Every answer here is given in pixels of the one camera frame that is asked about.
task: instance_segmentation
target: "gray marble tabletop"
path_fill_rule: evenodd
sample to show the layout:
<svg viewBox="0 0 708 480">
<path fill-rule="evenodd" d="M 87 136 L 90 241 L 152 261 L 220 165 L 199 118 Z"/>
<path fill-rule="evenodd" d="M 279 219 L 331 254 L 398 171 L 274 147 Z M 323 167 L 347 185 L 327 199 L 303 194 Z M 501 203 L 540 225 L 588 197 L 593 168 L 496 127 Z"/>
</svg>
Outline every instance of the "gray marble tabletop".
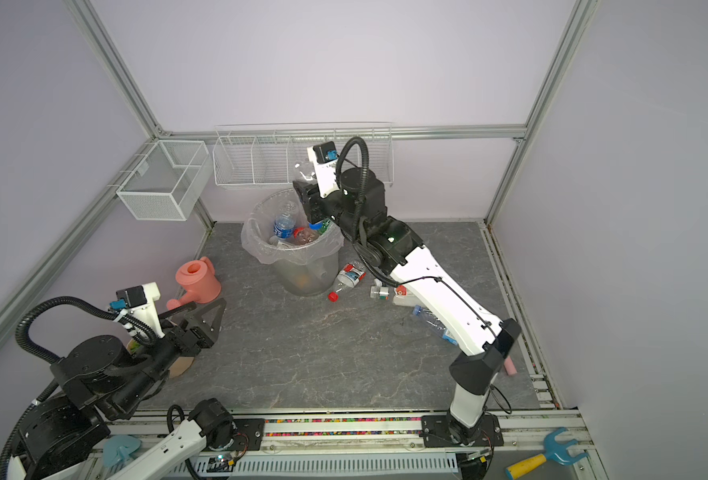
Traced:
<svg viewBox="0 0 708 480">
<path fill-rule="evenodd" d="M 435 258 L 485 308 L 506 308 L 475 223 L 414 223 Z M 227 301 L 220 337 L 192 367 L 142 408 L 192 408 L 216 397 L 226 408 L 448 408 L 455 382 L 447 370 L 460 350 L 410 317 L 411 308 L 370 298 L 372 278 L 341 294 L 298 297 L 240 243 L 241 224 L 216 224 L 204 254 Z M 356 258 L 351 246 L 341 266 Z M 514 409 L 538 408 L 522 352 L 519 373 L 496 385 Z M 492 401 L 490 409 L 499 409 Z"/>
</svg>

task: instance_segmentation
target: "white wire basket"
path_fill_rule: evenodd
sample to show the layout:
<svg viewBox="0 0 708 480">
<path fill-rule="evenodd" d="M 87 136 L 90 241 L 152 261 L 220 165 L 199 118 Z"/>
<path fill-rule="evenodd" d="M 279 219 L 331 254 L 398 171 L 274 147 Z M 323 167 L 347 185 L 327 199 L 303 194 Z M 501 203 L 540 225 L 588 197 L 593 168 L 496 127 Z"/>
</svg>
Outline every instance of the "white wire basket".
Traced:
<svg viewBox="0 0 708 480">
<path fill-rule="evenodd" d="M 340 152 L 354 136 L 367 142 L 370 170 L 384 184 L 394 183 L 389 123 L 224 125 L 215 132 L 215 183 L 226 189 L 288 187 L 292 180 L 304 179 L 301 168 L 309 162 L 308 147 L 334 141 Z M 346 157 L 361 166 L 359 147 Z"/>
<path fill-rule="evenodd" d="M 186 220 L 213 175 L 201 140 L 157 140 L 116 191 L 138 220 Z"/>
</svg>

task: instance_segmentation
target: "trash can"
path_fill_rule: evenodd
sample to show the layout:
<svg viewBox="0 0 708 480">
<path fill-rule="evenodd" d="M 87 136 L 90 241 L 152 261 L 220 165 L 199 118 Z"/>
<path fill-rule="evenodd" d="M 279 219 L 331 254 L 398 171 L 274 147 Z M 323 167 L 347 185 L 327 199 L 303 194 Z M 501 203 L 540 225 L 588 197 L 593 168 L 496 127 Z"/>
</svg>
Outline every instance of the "trash can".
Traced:
<svg viewBox="0 0 708 480">
<path fill-rule="evenodd" d="M 308 225 L 295 190 L 282 190 L 255 205 L 242 227 L 242 247 L 261 264 L 272 265 L 279 282 L 289 293 L 298 296 L 324 293 L 330 289 L 338 274 L 338 251 L 343 246 L 343 234 L 337 225 L 332 224 L 310 244 L 270 244 L 275 217 L 288 201 L 298 207 L 296 225 Z"/>
</svg>

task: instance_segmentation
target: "wire rack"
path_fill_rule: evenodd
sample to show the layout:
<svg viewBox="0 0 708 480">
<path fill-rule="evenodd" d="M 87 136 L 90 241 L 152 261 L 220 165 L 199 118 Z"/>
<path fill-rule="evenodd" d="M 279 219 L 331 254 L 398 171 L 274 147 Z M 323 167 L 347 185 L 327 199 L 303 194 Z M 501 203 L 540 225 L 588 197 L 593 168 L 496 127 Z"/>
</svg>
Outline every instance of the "wire rack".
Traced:
<svg viewBox="0 0 708 480">
<path fill-rule="evenodd" d="M 138 220 L 186 220 L 213 175 L 201 140 L 157 140 L 116 194 Z"/>
<path fill-rule="evenodd" d="M 334 141 L 340 151 L 349 138 L 362 137 L 368 146 L 370 170 L 384 184 L 394 183 L 391 124 L 271 124 L 225 125 L 215 128 L 215 183 L 226 189 L 288 187 L 307 178 L 312 169 L 306 149 Z M 347 158 L 361 166 L 358 147 Z M 344 170 L 352 168 L 344 164 Z"/>
</svg>

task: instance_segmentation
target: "bottle with red cap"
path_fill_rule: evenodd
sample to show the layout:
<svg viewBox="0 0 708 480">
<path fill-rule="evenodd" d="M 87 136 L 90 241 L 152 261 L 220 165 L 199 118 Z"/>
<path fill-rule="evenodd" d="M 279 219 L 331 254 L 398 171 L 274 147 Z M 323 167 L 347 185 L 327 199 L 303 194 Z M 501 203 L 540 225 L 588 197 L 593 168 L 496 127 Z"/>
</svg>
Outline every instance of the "bottle with red cap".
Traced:
<svg viewBox="0 0 708 480">
<path fill-rule="evenodd" d="M 358 260 L 354 260 L 350 264 L 343 267 L 340 271 L 338 277 L 335 279 L 335 286 L 332 287 L 332 292 L 327 295 L 330 302 L 337 302 L 339 298 L 339 293 L 343 290 L 348 290 L 354 288 L 359 280 L 362 279 L 366 274 L 365 266 L 362 265 Z"/>
</svg>

